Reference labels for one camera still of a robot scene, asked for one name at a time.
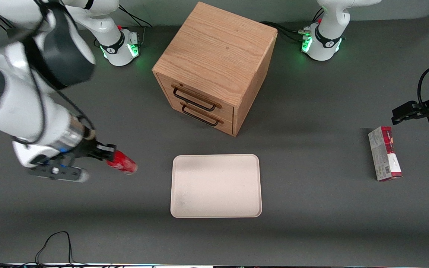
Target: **plastic tray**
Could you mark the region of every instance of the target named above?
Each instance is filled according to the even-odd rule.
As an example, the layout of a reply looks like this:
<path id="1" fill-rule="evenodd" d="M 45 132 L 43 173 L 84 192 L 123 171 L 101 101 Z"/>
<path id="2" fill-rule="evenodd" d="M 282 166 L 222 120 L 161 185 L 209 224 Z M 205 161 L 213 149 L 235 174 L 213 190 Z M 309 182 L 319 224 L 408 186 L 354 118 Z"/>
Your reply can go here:
<path id="1" fill-rule="evenodd" d="M 177 156 L 170 211 L 176 218 L 259 216 L 259 159 L 254 154 Z"/>

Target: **table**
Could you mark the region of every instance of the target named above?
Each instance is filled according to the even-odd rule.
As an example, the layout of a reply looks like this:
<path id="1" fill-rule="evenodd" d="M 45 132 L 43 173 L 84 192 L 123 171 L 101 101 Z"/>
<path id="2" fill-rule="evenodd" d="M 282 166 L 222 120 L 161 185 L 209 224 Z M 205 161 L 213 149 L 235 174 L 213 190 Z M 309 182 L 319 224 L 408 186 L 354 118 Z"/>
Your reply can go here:
<path id="1" fill-rule="evenodd" d="M 352 22 L 327 62 L 278 38 L 236 138 L 170 108 L 150 69 L 176 32 L 148 29 L 141 58 L 121 68 L 93 47 L 93 79 L 66 90 L 98 139 L 139 164 L 135 175 L 80 159 L 87 183 L 34 178 L 0 132 L 0 262 L 30 261 L 51 233 L 66 230 L 82 262 L 429 267 L 429 125 L 393 127 L 404 177 L 386 183 L 375 180 L 366 135 L 415 99 L 429 67 L 429 17 Z M 260 217 L 170 215 L 175 156 L 244 153 L 260 159 Z M 55 237 L 41 260 L 64 262 L 66 251 Z"/>

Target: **cardboard box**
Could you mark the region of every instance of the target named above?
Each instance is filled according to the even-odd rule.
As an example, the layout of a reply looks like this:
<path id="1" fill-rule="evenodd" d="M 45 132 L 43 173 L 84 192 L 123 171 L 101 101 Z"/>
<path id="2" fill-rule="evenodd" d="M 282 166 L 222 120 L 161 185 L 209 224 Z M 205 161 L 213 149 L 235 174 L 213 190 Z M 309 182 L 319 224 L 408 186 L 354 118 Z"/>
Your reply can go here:
<path id="1" fill-rule="evenodd" d="M 380 182 L 402 177 L 400 164 L 393 149 L 392 127 L 379 127 L 368 134 L 375 164 L 376 179 Z"/>

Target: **wood grain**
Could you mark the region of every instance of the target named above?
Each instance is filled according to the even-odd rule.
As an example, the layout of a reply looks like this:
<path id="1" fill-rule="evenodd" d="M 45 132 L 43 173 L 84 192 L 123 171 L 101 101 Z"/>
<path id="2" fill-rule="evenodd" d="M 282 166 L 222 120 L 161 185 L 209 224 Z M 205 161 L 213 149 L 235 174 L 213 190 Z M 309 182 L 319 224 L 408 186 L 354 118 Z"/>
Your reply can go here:
<path id="1" fill-rule="evenodd" d="M 241 128 L 241 125 L 243 124 L 244 120 L 246 119 L 247 113 L 249 112 L 249 109 L 251 109 L 251 105 L 254 102 L 254 99 L 257 96 L 257 93 L 259 92 L 259 89 L 261 88 L 264 79 L 267 75 L 267 70 L 269 69 L 269 63 L 271 62 L 271 57 L 274 50 L 274 43 L 276 42 L 276 36 L 273 37 L 271 41 L 271 45 L 269 46 L 269 49 L 266 50 L 266 54 L 263 57 L 263 60 L 259 64 L 259 68 L 257 69 L 256 74 L 251 80 L 251 84 L 249 85 L 244 98 L 240 104 L 240 106 L 234 110 L 233 115 L 233 135 L 236 136 Z"/>
<path id="2" fill-rule="evenodd" d="M 199 2 L 153 71 L 238 107 L 277 31 Z"/>
<path id="3" fill-rule="evenodd" d="M 277 30 L 198 2 L 152 71 L 172 108 L 193 113 L 236 136 L 266 77 Z M 207 112 L 174 96 L 204 107 Z"/>

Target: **black handle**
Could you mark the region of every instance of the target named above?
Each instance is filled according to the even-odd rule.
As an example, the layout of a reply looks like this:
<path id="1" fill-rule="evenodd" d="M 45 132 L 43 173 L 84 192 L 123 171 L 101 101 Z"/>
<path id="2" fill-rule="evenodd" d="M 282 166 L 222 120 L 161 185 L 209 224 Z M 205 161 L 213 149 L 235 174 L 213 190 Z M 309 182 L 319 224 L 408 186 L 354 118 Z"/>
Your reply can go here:
<path id="1" fill-rule="evenodd" d="M 199 105 L 199 104 L 197 104 L 196 102 L 192 102 L 191 100 L 189 100 L 189 99 L 187 99 L 187 98 L 185 98 L 185 97 L 182 97 L 182 96 L 178 95 L 178 94 L 177 94 L 177 91 L 178 91 L 178 88 L 177 88 L 177 87 L 175 87 L 175 89 L 173 90 L 173 95 L 175 95 L 175 97 L 177 97 L 177 98 L 179 98 L 179 99 L 181 99 L 181 100 L 184 100 L 184 101 L 186 101 L 187 103 L 190 103 L 190 104 L 192 104 L 192 105 L 194 105 L 194 106 L 196 106 L 196 107 L 198 107 L 198 108 L 201 108 L 201 109 L 203 109 L 203 110 L 205 110 L 205 111 L 208 111 L 208 112 L 213 112 L 213 110 L 216 108 L 216 105 L 215 105 L 215 104 L 213 104 L 213 107 L 208 108 L 208 107 L 204 107 L 203 105 Z"/>
<path id="2" fill-rule="evenodd" d="M 199 120 L 199 121 L 201 121 L 201 122 L 203 122 L 203 123 L 205 123 L 205 124 L 207 124 L 207 125 L 210 125 L 210 126 L 212 126 L 212 127 L 216 127 L 217 125 L 218 125 L 218 123 L 219 123 L 219 120 L 216 120 L 216 122 L 214 122 L 214 123 L 210 123 L 210 122 L 208 122 L 208 121 L 206 121 L 206 120 L 204 120 L 204 119 L 201 119 L 201 118 L 199 118 L 199 117 L 197 117 L 196 115 L 194 115 L 194 114 L 190 114 L 189 112 L 186 112 L 184 109 L 186 108 L 186 105 L 183 105 L 183 107 L 182 107 L 182 112 L 184 113 L 184 114 L 186 114 L 187 116 L 189 116 L 189 117 L 193 117 L 194 119 L 196 119 L 196 120 Z"/>

